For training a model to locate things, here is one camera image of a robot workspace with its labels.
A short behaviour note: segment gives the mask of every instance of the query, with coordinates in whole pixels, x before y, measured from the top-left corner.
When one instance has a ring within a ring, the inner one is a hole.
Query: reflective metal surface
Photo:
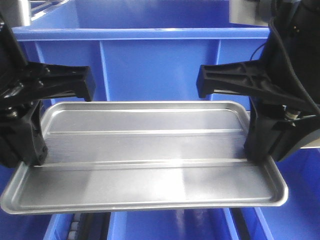
[[[268,26],[270,0],[229,0],[229,21],[233,24]]]
[[[279,206],[272,159],[247,161],[234,102],[69,102],[42,118],[48,157],[21,164],[1,197],[11,214]]]
[[[1,0],[1,13],[11,27],[29,26],[31,24],[31,4],[29,0]]]

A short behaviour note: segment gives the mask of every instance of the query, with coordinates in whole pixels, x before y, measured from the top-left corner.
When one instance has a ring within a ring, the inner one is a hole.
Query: aluminum baking tray
[[[230,101],[64,102],[42,121],[48,157],[21,163],[1,196],[10,214],[279,206],[271,158],[244,154],[249,119]]]

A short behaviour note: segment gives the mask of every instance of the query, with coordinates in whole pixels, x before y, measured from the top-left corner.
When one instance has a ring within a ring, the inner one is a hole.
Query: black plastic bracket
[[[28,62],[0,14],[0,163],[43,164],[48,148],[40,125],[41,100],[91,101],[96,84],[88,66]]]

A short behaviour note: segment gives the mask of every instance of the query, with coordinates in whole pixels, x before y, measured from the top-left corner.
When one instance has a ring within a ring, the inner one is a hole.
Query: gray metal surface
[[[269,1],[263,0],[260,3],[256,0],[229,0],[230,23],[268,26],[268,20],[264,21],[262,16],[266,18],[271,15],[270,8],[265,8]]]
[[[11,214],[279,206],[272,159],[249,162],[248,115],[234,102],[68,102],[42,118],[49,152],[18,167]]]
[[[29,0],[0,0],[1,13],[10,27],[31,24],[31,4]]]

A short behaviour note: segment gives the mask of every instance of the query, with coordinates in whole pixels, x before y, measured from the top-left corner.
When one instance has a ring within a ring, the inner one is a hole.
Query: blue container wall
[[[115,212],[107,240],[239,240],[230,210]]]
[[[320,239],[320,152],[299,150],[278,164],[289,198],[261,211],[275,240]]]
[[[31,61],[91,66],[97,101],[199,100],[201,64],[246,61],[269,32],[229,23],[223,0],[70,0],[50,9],[15,28],[17,39]],[[247,97],[206,99],[249,109]]]

